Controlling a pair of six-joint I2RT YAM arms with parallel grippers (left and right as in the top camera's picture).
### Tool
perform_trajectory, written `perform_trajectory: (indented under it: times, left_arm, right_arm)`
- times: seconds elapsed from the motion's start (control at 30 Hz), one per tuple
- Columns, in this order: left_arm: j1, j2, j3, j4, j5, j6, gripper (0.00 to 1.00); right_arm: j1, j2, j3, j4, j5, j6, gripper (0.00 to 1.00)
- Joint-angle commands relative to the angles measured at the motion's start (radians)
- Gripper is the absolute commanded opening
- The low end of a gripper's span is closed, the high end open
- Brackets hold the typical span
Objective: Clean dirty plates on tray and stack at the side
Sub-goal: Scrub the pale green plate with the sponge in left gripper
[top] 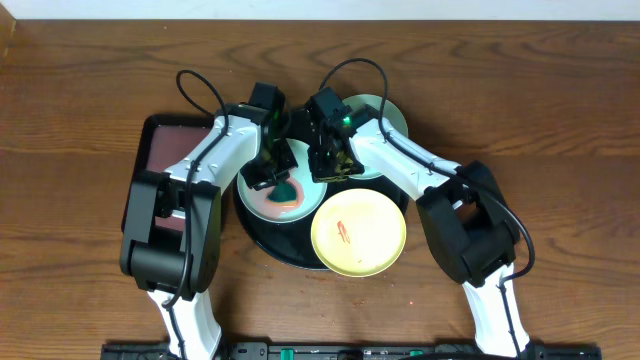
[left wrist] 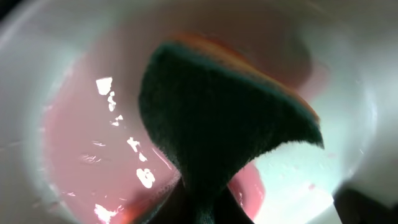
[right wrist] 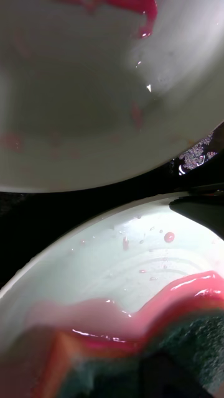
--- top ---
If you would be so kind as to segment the green sponge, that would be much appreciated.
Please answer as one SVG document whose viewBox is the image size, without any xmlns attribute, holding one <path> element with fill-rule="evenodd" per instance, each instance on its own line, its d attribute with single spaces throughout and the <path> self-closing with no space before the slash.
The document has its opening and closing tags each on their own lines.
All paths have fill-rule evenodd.
<svg viewBox="0 0 640 360">
<path fill-rule="evenodd" d="M 267 195 L 269 202 L 285 205 L 295 204 L 297 202 L 297 190 L 290 182 L 281 182 L 273 187 L 272 191 Z"/>
</svg>

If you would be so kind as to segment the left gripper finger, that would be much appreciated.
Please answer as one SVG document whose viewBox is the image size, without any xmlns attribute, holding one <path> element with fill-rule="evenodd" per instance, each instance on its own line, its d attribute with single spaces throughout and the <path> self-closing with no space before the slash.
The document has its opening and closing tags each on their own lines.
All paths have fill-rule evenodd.
<svg viewBox="0 0 640 360">
<path fill-rule="evenodd" d="M 240 170 L 246 186 L 252 190 L 262 190 L 275 185 L 275 161 L 272 157 L 256 157 Z"/>
<path fill-rule="evenodd" d="M 274 162 L 273 174 L 277 181 L 288 179 L 290 170 L 298 166 L 293 150 L 286 139 L 278 139 L 274 142 L 272 159 Z"/>
</svg>

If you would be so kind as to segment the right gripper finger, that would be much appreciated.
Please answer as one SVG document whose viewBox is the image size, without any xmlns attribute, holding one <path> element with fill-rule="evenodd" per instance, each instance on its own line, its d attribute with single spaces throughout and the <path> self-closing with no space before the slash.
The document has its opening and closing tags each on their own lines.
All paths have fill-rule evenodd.
<svg viewBox="0 0 640 360">
<path fill-rule="evenodd" d="M 315 183 L 327 183 L 333 176 L 332 154 L 321 146 L 310 146 L 308 149 L 309 170 L 312 181 Z"/>
<path fill-rule="evenodd" d="M 334 179 L 344 181 L 350 176 L 364 173 L 364 166 L 354 158 L 352 153 L 340 151 L 335 157 Z"/>
</svg>

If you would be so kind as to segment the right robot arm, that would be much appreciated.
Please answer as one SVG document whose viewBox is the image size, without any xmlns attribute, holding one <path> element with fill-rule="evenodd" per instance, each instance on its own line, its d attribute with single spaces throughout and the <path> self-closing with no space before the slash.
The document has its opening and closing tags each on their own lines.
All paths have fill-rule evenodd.
<svg viewBox="0 0 640 360">
<path fill-rule="evenodd" d="M 353 109 L 329 87 L 305 105 L 315 129 L 310 169 L 316 182 L 342 181 L 371 168 L 409 195 L 431 254 L 462 285 L 486 355 L 521 358 L 530 337 L 520 322 L 513 280 L 515 246 L 532 242 L 491 171 L 441 158 L 399 132 L 382 107 Z"/>
</svg>

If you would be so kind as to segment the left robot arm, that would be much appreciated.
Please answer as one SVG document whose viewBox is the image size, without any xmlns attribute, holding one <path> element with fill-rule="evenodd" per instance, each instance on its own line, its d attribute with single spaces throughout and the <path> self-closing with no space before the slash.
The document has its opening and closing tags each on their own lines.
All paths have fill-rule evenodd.
<svg viewBox="0 0 640 360">
<path fill-rule="evenodd" d="M 140 137 L 122 222 L 120 267 L 163 313 L 177 359 L 212 359 L 222 330 L 208 288 L 221 240 L 222 195 L 237 175 L 273 187 L 297 162 L 284 94 L 256 83 L 246 103 L 206 119 L 153 115 Z"/>
</svg>

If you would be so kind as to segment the light blue plate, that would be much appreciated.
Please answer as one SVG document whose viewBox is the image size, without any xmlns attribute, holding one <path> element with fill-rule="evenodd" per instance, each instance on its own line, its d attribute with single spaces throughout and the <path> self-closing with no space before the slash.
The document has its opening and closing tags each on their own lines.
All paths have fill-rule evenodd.
<svg viewBox="0 0 640 360">
<path fill-rule="evenodd" d="M 290 170 L 290 176 L 284 182 L 290 182 L 296 187 L 297 202 L 295 204 L 279 205 L 267 200 L 267 195 L 273 187 L 262 190 L 249 189 L 242 175 L 236 180 L 242 204 L 249 212 L 268 222 L 290 223 L 298 221 L 315 211 L 323 202 L 327 193 L 326 183 L 312 181 L 308 162 L 309 145 L 296 139 L 288 139 L 298 166 Z"/>
<path fill-rule="evenodd" d="M 373 107 L 375 110 L 379 109 L 382 97 L 373 94 L 358 94 L 343 99 L 345 105 L 350 106 L 353 110 L 359 110 L 365 105 Z M 406 119 L 400 109 L 394 105 L 391 101 L 387 100 L 384 105 L 383 116 L 388 119 L 391 125 L 398 130 L 405 137 L 409 136 L 409 128 Z M 362 174 L 351 176 L 354 180 L 371 180 L 380 177 L 381 173 L 371 167 L 364 167 Z"/>
</svg>

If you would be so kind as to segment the yellow plate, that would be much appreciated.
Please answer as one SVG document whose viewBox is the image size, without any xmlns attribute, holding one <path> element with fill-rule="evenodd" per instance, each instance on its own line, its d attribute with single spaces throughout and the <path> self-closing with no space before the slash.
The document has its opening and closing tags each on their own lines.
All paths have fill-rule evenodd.
<svg viewBox="0 0 640 360">
<path fill-rule="evenodd" d="M 314 215 L 313 250 L 330 270 L 347 277 L 379 274 L 399 258 L 406 243 L 406 221 L 387 196 L 350 189 L 326 200 Z"/>
</svg>

